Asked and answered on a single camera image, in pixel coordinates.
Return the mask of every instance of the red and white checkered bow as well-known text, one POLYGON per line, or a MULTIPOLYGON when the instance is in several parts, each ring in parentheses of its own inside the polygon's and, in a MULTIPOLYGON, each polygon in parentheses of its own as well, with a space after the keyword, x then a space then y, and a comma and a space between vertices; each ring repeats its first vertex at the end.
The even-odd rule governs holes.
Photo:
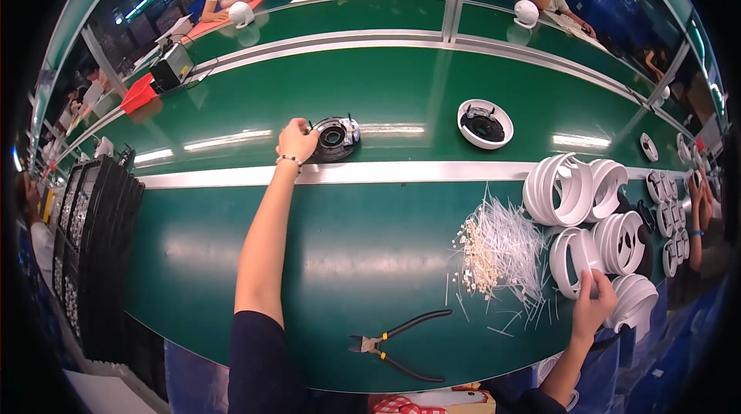
POLYGON ((378 402, 373 408, 374 412, 399 412, 400 414, 448 414, 443 407, 419 407, 405 396, 394 396, 378 402))

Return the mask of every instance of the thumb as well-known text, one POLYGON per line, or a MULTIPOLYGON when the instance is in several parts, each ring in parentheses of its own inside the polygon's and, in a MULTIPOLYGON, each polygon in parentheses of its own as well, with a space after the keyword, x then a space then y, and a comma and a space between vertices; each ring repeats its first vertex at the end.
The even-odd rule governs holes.
POLYGON ((579 291, 579 298, 577 298, 577 302, 588 302, 589 294, 592 291, 592 276, 589 270, 582 271, 582 279, 579 282, 581 284, 581 290, 579 291))

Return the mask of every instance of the pliers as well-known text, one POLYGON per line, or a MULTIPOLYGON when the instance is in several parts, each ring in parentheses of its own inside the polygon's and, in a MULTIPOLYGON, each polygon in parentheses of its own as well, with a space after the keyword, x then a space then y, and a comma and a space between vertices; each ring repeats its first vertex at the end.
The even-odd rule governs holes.
POLYGON ((445 379, 442 377, 435 377, 435 376, 428 377, 426 375, 418 374, 412 371, 411 369, 408 369, 407 367, 404 367, 402 364, 391 359, 385 352, 379 350, 378 344, 384 340, 388 340, 394 335, 399 335, 400 333, 404 332, 406 329, 410 329, 411 327, 418 325, 422 321, 426 321, 427 319, 432 319, 434 317, 448 316, 451 313, 452 311, 449 309, 440 309, 440 311, 432 311, 432 312, 425 313, 421 316, 417 316, 413 318, 411 321, 404 322, 402 325, 398 327, 394 327, 388 332, 384 332, 380 337, 377 337, 377 338, 368 338, 362 335, 350 335, 352 338, 355 338, 356 340, 360 340, 360 346, 352 346, 348 348, 348 350, 354 351, 357 353, 373 353, 375 355, 378 355, 379 358, 389 363, 390 365, 394 366, 397 370, 400 370, 406 375, 409 375, 410 377, 416 378, 417 380, 421 380, 423 382, 434 382, 434 383, 445 382, 445 379))

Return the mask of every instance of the beaded bracelet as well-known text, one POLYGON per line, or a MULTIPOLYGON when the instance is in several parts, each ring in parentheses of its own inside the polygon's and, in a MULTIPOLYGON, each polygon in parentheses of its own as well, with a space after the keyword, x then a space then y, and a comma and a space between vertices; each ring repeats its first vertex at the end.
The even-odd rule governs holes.
POLYGON ((276 158, 276 165, 280 163, 282 159, 289 159, 290 161, 293 161, 296 165, 299 167, 299 174, 301 174, 301 167, 304 165, 304 162, 296 157, 292 157, 290 155, 281 155, 278 158, 276 158))

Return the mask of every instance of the orange mat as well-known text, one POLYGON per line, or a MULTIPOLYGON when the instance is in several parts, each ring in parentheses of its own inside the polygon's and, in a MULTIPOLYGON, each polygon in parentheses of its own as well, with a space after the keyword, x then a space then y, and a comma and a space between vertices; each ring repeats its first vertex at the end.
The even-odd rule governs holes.
MULTIPOLYGON (((252 2, 250 2, 248 5, 254 10, 255 8, 257 8, 258 5, 260 5, 260 2, 262 2, 262 1, 264 1, 264 0, 252 0, 252 2)), ((226 13, 228 11, 229 11, 228 8, 224 8, 224 9, 218 11, 217 13, 218 14, 220 14, 222 12, 223 13, 226 13)), ((198 24, 195 25, 193 27, 193 29, 191 29, 188 32, 188 37, 195 38, 199 34, 203 34, 204 32, 209 31, 211 29, 224 26, 224 25, 226 25, 229 22, 230 21, 229 21, 228 18, 226 20, 221 20, 221 21, 201 21, 201 22, 198 22, 198 24)))

